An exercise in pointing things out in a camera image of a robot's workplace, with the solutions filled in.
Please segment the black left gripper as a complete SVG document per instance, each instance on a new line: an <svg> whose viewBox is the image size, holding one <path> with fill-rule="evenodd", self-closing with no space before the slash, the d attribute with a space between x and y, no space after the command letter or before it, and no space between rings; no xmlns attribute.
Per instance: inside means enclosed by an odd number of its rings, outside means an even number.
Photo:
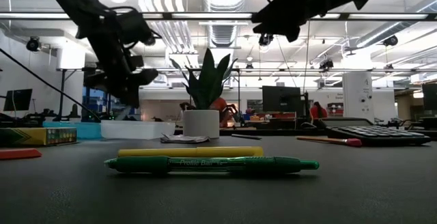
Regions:
<svg viewBox="0 0 437 224"><path fill-rule="evenodd" d="M122 104L139 108L139 86L149 85L158 75L157 69L137 68L144 66L141 56L130 50L139 42L123 44L120 27L116 21L118 12L81 12L76 16L78 39L88 39L98 59L101 70L87 77L88 81L103 81L110 95Z"/></svg>

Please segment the white paper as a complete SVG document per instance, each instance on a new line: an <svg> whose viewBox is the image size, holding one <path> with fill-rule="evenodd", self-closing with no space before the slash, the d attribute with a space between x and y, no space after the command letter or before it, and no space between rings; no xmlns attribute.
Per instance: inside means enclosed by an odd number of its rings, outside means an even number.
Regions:
<svg viewBox="0 0 437 224"><path fill-rule="evenodd" d="M160 138L161 143L204 143L209 142L209 137L187 137L184 135L165 135Z"/></svg>

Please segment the yellow highlighter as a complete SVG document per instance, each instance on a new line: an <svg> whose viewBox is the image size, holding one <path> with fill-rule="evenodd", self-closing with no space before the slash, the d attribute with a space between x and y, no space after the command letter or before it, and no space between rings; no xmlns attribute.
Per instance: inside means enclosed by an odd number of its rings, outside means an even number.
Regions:
<svg viewBox="0 0 437 224"><path fill-rule="evenodd" d="M263 156L264 151L259 146L239 147L197 147L197 148L165 148L165 149L123 149L118 157L127 156L169 156L194 158L227 158L242 156Z"/></svg>

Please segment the green ballpoint pen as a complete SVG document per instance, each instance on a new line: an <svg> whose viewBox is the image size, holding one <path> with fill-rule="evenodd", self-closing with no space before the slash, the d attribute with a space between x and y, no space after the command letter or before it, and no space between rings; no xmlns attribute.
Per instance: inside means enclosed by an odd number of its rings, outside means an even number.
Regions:
<svg viewBox="0 0 437 224"><path fill-rule="evenodd" d="M121 173L224 172L243 174L289 174L317 170L316 160L290 157L243 156L233 158L187 158L168 156L127 156L104 161Z"/></svg>

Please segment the pencil with pink eraser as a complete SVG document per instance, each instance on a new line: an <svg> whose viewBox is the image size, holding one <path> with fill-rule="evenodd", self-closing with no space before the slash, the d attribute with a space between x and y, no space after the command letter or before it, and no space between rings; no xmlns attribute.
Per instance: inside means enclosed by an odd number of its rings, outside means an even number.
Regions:
<svg viewBox="0 0 437 224"><path fill-rule="evenodd" d="M317 142L331 143L337 145L347 145L356 148L362 146L360 139L334 139L334 138L309 137L309 136L297 136L296 139L303 140L303 141L317 141Z"/></svg>

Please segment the orange eraser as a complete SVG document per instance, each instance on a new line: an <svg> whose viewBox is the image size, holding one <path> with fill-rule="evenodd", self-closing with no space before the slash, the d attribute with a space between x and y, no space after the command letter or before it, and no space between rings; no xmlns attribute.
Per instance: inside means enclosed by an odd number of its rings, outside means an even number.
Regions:
<svg viewBox="0 0 437 224"><path fill-rule="evenodd" d="M0 150L0 160L38 158L41 156L42 154L34 148Z"/></svg>

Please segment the clear plastic pencil box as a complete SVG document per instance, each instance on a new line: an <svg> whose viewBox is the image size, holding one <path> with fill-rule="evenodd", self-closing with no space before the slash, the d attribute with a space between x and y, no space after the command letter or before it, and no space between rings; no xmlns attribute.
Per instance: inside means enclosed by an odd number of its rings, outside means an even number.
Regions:
<svg viewBox="0 0 437 224"><path fill-rule="evenodd" d="M171 122L144 122L102 120L101 134L105 139L157 139L165 135L173 135L175 124Z"/></svg>

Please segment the blue pencil box lid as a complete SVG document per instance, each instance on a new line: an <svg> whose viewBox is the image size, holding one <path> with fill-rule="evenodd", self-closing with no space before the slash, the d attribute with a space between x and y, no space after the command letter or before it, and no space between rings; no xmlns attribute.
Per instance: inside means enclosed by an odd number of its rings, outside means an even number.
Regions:
<svg viewBox="0 0 437 224"><path fill-rule="evenodd" d="M94 122L43 122L43 127L57 128L57 127L69 127L75 128L77 131L77 137L80 140L92 140L101 139L101 126L100 123Z"/></svg>

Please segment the green snake plant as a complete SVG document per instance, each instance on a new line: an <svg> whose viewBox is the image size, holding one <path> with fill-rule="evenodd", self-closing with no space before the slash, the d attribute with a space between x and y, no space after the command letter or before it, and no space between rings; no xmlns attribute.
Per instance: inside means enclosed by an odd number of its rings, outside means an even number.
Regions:
<svg viewBox="0 0 437 224"><path fill-rule="evenodd" d="M212 51L207 48L199 75L195 76L192 68L186 66L188 72L186 75L182 67L175 60L170 59L173 67L178 69L185 78L186 91L198 110L209 109L211 104L221 96L224 83L230 78L235 61L236 59L232 60L231 55L227 54L216 65Z"/></svg>

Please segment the black computer monitor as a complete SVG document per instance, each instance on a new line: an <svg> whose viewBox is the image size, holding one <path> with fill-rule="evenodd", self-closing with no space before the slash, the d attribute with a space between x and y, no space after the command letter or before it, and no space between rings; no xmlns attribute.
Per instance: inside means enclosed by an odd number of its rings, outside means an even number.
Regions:
<svg viewBox="0 0 437 224"><path fill-rule="evenodd" d="M437 111L437 83L422 85L423 105L428 111Z"/></svg>
<svg viewBox="0 0 437 224"><path fill-rule="evenodd" d="M295 112L302 115L304 111L299 87L263 86L262 100L265 112Z"/></svg>
<svg viewBox="0 0 437 224"><path fill-rule="evenodd" d="M10 90L6 94L4 111L28 111L32 89Z"/></svg>

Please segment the white plant pot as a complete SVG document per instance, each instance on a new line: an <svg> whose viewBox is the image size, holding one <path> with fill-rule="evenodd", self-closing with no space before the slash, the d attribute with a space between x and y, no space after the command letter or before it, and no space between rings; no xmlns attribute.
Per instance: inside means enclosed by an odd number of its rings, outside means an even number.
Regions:
<svg viewBox="0 0 437 224"><path fill-rule="evenodd" d="M216 110L187 110L184 112L184 136L217 139L220 136L219 128L219 112Z"/></svg>

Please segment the person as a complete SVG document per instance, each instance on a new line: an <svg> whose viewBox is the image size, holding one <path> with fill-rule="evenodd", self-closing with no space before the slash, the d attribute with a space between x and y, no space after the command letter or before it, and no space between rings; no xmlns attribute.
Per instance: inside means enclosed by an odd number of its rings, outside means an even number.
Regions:
<svg viewBox="0 0 437 224"><path fill-rule="evenodd" d="M223 98L217 98L209 109L219 112L219 125L221 128L228 127L228 121L235 120L238 114L236 106L227 104L227 101Z"/></svg>
<svg viewBox="0 0 437 224"><path fill-rule="evenodd" d="M318 120L320 118L328 117L328 113L325 108L323 108L319 102L314 102L313 106L310 108L311 118L313 120Z"/></svg>

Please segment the white pillar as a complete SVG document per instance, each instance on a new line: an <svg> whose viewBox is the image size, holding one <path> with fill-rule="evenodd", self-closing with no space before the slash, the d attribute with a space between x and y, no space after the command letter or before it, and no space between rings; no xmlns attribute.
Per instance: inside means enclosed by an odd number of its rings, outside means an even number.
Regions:
<svg viewBox="0 0 437 224"><path fill-rule="evenodd" d="M343 74L343 116L374 121L373 88L370 72Z"/></svg>

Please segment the yellow green crayon box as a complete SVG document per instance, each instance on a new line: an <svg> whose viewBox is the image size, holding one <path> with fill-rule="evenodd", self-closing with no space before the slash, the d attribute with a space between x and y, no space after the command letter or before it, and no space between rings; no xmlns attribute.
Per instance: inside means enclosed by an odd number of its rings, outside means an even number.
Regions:
<svg viewBox="0 0 437 224"><path fill-rule="evenodd" d="M76 143L75 128L0 128L0 146L50 146Z"/></svg>

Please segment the black calculator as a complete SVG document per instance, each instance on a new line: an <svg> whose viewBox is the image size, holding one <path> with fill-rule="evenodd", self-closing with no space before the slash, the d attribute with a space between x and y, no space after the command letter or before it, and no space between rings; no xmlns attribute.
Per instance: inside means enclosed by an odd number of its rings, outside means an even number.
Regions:
<svg viewBox="0 0 437 224"><path fill-rule="evenodd" d="M319 123L328 138L359 139L367 147L423 145L432 140L421 133L375 125L365 118L323 118Z"/></svg>

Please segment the silver ventilation duct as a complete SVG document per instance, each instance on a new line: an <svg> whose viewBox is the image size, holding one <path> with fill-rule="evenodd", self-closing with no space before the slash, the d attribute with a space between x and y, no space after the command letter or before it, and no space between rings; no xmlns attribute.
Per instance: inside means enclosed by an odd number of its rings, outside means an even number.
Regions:
<svg viewBox="0 0 437 224"><path fill-rule="evenodd" d="M241 12L245 7L245 0L203 0L203 6L207 12ZM236 25L210 25L209 40L216 47L234 46L237 29Z"/></svg>

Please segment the black overhead frame bar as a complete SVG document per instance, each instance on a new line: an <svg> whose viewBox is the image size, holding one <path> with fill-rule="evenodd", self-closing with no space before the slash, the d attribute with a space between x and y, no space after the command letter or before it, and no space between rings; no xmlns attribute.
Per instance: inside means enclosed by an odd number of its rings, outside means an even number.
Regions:
<svg viewBox="0 0 437 224"><path fill-rule="evenodd" d="M250 21L254 12L144 12L146 20L236 20ZM65 13L60 12L0 12L0 20L69 20ZM432 22L437 21L437 13L327 13L324 17L314 16L312 21L416 21Z"/></svg>

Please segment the black frame strut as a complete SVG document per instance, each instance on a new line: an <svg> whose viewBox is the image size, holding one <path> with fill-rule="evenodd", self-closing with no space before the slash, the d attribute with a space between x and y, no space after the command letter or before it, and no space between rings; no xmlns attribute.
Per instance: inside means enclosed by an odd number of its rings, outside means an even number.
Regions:
<svg viewBox="0 0 437 224"><path fill-rule="evenodd" d="M37 80L41 81L43 84L47 85L48 87L50 87L51 89L55 90L56 92L58 92L61 96L61 98L66 97L67 99L73 101L74 104L77 104L78 106L80 106L82 109L85 109L92 117L94 117L96 119L97 122L101 122L101 119L90 109L88 109L85 105L83 105L82 103L80 103L78 100L74 99L73 97L71 97L70 95L68 95L67 93L64 92L64 90L62 89L64 87L64 84L61 84L61 89L55 87L54 85L50 84L49 82L47 82L46 80L44 80L42 77L40 77L38 74L36 74L35 72L33 72L30 68L26 67L24 64L22 64L21 62L19 62L17 59L15 59L13 56L11 56L9 53L7 53L5 50L3 50L2 48L0 48L0 53L4 54L8 59L10 59L11 61L13 61L15 64L19 65L22 69L24 69L25 71L27 71L30 75L34 76L35 78L37 78Z"/></svg>

